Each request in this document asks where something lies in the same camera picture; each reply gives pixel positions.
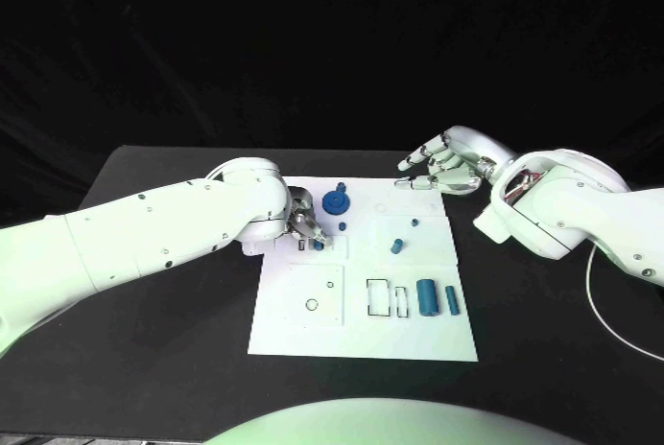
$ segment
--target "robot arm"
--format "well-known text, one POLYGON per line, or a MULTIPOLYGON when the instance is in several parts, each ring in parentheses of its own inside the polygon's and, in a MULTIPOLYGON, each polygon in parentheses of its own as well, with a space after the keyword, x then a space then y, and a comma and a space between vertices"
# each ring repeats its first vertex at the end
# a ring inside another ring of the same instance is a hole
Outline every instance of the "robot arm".
POLYGON ((396 187, 462 195, 487 179, 490 205, 475 226, 494 242, 513 236, 539 255, 560 259, 591 239, 627 273, 664 285, 663 189, 632 193, 615 170, 589 155, 556 150, 518 157, 461 126, 410 154, 400 170, 426 157, 430 176, 403 178, 396 187))
POLYGON ((224 248, 292 232, 328 243, 312 196, 277 165, 243 158, 192 179, 0 230, 0 354, 54 313, 94 293, 224 248))

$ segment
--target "robotic hand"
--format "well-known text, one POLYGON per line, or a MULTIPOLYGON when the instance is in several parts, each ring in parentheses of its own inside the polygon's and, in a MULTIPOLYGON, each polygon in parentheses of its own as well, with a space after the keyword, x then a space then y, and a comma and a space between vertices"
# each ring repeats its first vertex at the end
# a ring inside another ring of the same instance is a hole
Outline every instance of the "robotic hand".
POLYGON ((492 184, 477 228, 497 243, 514 236, 539 255, 560 259, 589 239, 618 267, 664 285, 664 189, 630 192, 615 170, 570 150, 521 156, 491 137, 455 126, 399 164, 429 158, 429 176, 401 178, 399 189, 465 195, 492 184))
POLYGON ((0 356, 20 335, 94 293, 243 242, 289 233, 329 244, 312 195, 277 165, 240 158, 207 178, 0 230, 0 356))

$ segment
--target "white board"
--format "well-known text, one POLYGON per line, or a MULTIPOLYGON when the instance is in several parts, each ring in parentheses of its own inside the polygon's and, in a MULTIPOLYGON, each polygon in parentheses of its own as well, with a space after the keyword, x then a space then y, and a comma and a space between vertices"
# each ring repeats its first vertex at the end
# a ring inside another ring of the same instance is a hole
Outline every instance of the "white board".
POLYGON ((335 236, 334 247, 316 251, 308 246, 300 250, 290 237, 260 247, 266 254, 248 353, 475 362, 440 194, 394 190, 393 179, 298 176, 287 177, 286 182, 312 192, 316 220, 335 236), (322 210, 321 201, 339 181, 347 184, 349 209, 332 216, 322 210), (416 227, 413 218, 419 219, 416 227), (347 223, 345 231, 339 222, 347 223), (390 252, 396 237, 404 240, 399 255, 390 252), (373 293, 381 293, 375 306, 380 314, 387 308, 388 316, 370 316, 367 279, 387 281, 373 293), (436 282, 439 316, 419 314, 419 279, 436 282), (448 285, 455 287, 459 316, 449 313, 448 285))

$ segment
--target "blue cylinder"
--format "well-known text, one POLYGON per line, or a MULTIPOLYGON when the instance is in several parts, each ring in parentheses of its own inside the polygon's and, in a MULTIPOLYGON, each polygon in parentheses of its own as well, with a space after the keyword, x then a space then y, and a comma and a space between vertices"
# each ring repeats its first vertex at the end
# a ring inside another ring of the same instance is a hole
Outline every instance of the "blue cylinder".
POLYGON ((453 294, 453 286, 446 286, 446 295, 448 295, 448 303, 449 303, 449 313, 453 316, 459 315, 459 303, 456 302, 456 295, 453 294))
POLYGON ((419 313, 422 316, 436 316, 439 310, 439 296, 436 295, 436 284, 432 279, 417 280, 417 301, 419 313))
POLYGON ((390 251, 394 254, 397 254, 401 251, 403 246, 404 246, 404 241, 401 239, 396 239, 390 251))
POLYGON ((331 215, 341 215, 349 209, 349 196, 347 195, 347 184, 339 183, 337 190, 322 197, 322 209, 331 215))

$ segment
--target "small blue piece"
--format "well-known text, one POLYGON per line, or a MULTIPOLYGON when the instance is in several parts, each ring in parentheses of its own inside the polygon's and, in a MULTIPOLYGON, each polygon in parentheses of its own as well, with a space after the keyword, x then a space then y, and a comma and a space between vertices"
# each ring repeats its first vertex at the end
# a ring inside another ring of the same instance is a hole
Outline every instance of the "small blue piece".
POLYGON ((439 311, 439 296, 436 295, 436 284, 432 279, 417 280, 417 301, 419 313, 422 316, 436 316, 439 311))
POLYGON ((453 316, 459 315, 459 303, 456 303, 456 295, 453 294, 453 286, 446 286, 446 295, 448 295, 448 303, 449 303, 449 313, 453 316))
POLYGON ((341 215, 349 209, 349 196, 347 195, 347 184, 339 183, 337 190, 322 197, 322 209, 331 215, 341 215))
POLYGON ((403 246, 404 246, 404 241, 401 239, 396 239, 390 251, 394 254, 397 254, 401 251, 403 246))

